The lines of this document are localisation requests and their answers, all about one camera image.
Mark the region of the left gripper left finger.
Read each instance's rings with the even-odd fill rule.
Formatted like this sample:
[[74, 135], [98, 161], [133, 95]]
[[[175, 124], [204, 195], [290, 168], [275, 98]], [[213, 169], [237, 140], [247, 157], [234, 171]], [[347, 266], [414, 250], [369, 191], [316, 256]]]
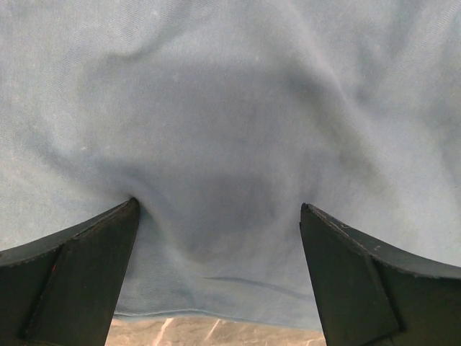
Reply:
[[2, 345], [104, 345], [140, 222], [134, 198], [1, 252]]

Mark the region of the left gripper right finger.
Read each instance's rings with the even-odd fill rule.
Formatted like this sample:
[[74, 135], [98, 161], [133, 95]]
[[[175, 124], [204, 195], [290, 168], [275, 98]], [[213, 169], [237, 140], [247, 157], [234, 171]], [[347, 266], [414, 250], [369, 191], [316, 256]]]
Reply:
[[327, 345], [460, 345], [460, 268], [304, 203], [300, 234]]

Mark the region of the blue t shirt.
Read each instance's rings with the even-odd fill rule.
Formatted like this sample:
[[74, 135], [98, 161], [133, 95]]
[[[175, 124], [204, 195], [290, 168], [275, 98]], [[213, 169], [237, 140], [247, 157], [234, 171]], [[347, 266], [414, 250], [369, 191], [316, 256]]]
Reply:
[[1, 247], [141, 205], [118, 316], [320, 321], [310, 203], [460, 264], [458, 1], [3, 1]]

